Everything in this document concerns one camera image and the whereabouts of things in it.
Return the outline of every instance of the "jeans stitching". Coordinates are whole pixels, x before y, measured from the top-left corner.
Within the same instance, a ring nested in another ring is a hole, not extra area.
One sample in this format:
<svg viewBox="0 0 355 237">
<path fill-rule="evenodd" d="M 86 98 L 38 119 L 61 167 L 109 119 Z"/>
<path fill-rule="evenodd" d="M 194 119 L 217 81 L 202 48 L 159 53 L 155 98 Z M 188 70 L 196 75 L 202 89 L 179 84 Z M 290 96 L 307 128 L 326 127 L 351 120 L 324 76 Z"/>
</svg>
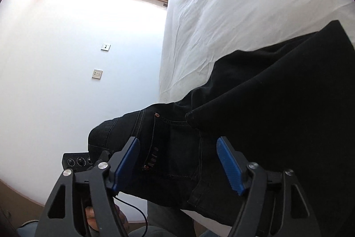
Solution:
<svg viewBox="0 0 355 237">
<path fill-rule="evenodd" d="M 137 122 L 138 122 L 138 119 L 139 119 L 140 114 L 141 114 L 141 111 L 139 111 L 139 113 L 138 113 L 138 116 L 137 116 L 137 118 L 136 118 L 136 122 L 134 123 L 133 130 L 132 130 L 132 132 L 131 132 L 131 135 L 133 135 L 134 131 L 136 130 Z"/>
<path fill-rule="evenodd" d="M 138 130 L 137 130 L 137 134 L 139 132 L 139 130 L 141 129 L 141 124 L 142 124 L 142 120 L 143 120 L 143 117 L 144 117 L 144 113 L 146 112 L 146 109 L 143 109 L 143 113 L 142 113 L 142 117 L 141 117 L 141 120 L 139 122 L 139 126 L 138 126 Z"/>
<path fill-rule="evenodd" d="M 202 136 L 201 136 L 201 131 L 198 130 L 199 132 L 199 136 L 200 136 L 200 144 L 199 144 L 199 150 L 201 149 L 201 151 L 199 151 L 199 161 L 200 161 L 200 166 L 199 166 L 199 176 L 198 176 L 198 183 L 196 185 L 196 187 L 193 189 L 193 191 L 191 192 L 191 195 L 189 197 L 189 201 L 188 203 L 192 204 L 193 206 L 198 206 L 198 203 L 200 201 L 200 199 L 202 198 L 203 194 L 206 191 L 206 186 L 202 186 L 201 185 L 201 181 L 202 181 Z M 194 196 L 194 194 L 198 193 L 199 197 L 196 197 L 196 201 L 194 202 L 190 202 L 191 198 Z"/>
<path fill-rule="evenodd" d="M 175 126 L 187 127 L 190 126 L 186 121 L 171 121 L 162 116 L 159 117 L 164 123 L 168 123 Z"/>
<path fill-rule="evenodd" d="M 145 164 L 145 163 L 147 162 L 147 160 L 148 160 L 148 158 L 149 158 L 150 150 L 152 149 L 152 146 L 153 146 L 155 122 L 156 122 L 156 118 L 154 117 L 154 125 L 153 125 L 152 139 L 151 139 L 151 141 L 150 141 L 150 147 L 149 147 L 148 155 L 147 155 L 146 160 L 144 161 L 143 164 Z"/>
<path fill-rule="evenodd" d="M 112 124 L 112 126 L 110 127 L 109 132 L 107 133 L 107 136 L 106 136 L 106 139 L 105 139 L 105 142 L 104 142 L 104 147 L 106 147 L 107 139 L 109 138 L 110 132 L 111 132 L 113 126 L 117 123 L 118 119 L 119 119 L 119 118 L 117 118 L 117 120 L 115 120 L 115 122 L 114 122 L 114 123 Z"/>
</svg>

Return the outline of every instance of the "bed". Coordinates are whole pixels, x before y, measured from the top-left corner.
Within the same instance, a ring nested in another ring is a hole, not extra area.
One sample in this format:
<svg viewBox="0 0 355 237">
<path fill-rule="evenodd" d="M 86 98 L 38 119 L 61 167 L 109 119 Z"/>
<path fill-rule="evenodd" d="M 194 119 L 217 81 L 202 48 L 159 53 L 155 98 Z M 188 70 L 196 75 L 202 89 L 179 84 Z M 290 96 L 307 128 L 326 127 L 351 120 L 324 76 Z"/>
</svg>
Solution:
<svg viewBox="0 0 355 237">
<path fill-rule="evenodd" d="M 169 0 L 159 101 L 203 85 L 219 58 L 318 31 L 338 19 L 355 46 L 354 0 Z M 186 211 L 220 236 L 230 227 Z"/>
</svg>

